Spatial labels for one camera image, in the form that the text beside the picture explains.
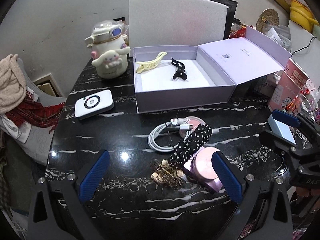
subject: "yellow bucket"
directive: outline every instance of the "yellow bucket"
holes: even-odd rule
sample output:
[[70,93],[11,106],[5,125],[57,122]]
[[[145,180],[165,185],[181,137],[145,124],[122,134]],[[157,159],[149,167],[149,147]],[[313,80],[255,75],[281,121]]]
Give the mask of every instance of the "yellow bucket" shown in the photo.
[[306,6],[297,0],[291,0],[290,20],[299,24],[302,28],[311,33],[314,24],[319,26],[319,23],[312,17],[312,13]]

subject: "white charging cable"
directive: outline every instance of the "white charging cable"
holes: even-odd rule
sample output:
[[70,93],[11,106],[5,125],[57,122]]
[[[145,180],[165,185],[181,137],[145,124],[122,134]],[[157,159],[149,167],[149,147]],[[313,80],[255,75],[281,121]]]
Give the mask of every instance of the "white charging cable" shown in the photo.
[[184,139],[187,139],[189,135],[191,134],[191,130],[193,128],[192,124],[188,124],[183,120],[183,118],[174,118],[171,119],[170,122],[162,123],[158,125],[156,128],[154,128],[151,133],[148,136],[148,144],[151,149],[158,151],[158,152],[171,152],[174,151],[174,149],[178,146],[159,146],[156,144],[155,139],[160,135],[160,133],[165,129],[168,128],[168,130],[185,130],[186,131],[186,136]]

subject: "panda illustration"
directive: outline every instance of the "panda illustration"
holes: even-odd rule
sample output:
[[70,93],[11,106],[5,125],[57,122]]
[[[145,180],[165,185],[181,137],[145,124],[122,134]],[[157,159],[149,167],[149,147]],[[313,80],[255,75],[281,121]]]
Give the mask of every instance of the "panda illustration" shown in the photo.
[[288,104],[290,104],[291,103],[291,101],[292,101],[292,99],[291,98],[285,98],[284,100],[282,100],[282,104],[281,104],[281,107],[282,108],[285,108]]

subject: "polka dot headband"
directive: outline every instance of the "polka dot headband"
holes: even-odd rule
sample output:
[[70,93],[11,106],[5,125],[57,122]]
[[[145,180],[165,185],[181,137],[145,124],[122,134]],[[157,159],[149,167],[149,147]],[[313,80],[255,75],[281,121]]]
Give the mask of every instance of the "polka dot headband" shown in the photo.
[[180,140],[174,153],[169,158],[169,163],[174,166],[183,166],[202,145],[209,141],[211,135],[212,128],[208,124],[198,125],[186,140]]

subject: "white box lid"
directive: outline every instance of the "white box lid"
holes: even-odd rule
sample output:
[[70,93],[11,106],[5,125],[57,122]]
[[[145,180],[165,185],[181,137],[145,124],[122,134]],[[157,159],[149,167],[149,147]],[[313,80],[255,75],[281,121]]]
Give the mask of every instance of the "white box lid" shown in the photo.
[[249,27],[244,38],[210,42],[199,45],[199,48],[236,85],[283,70],[291,55],[285,48]]

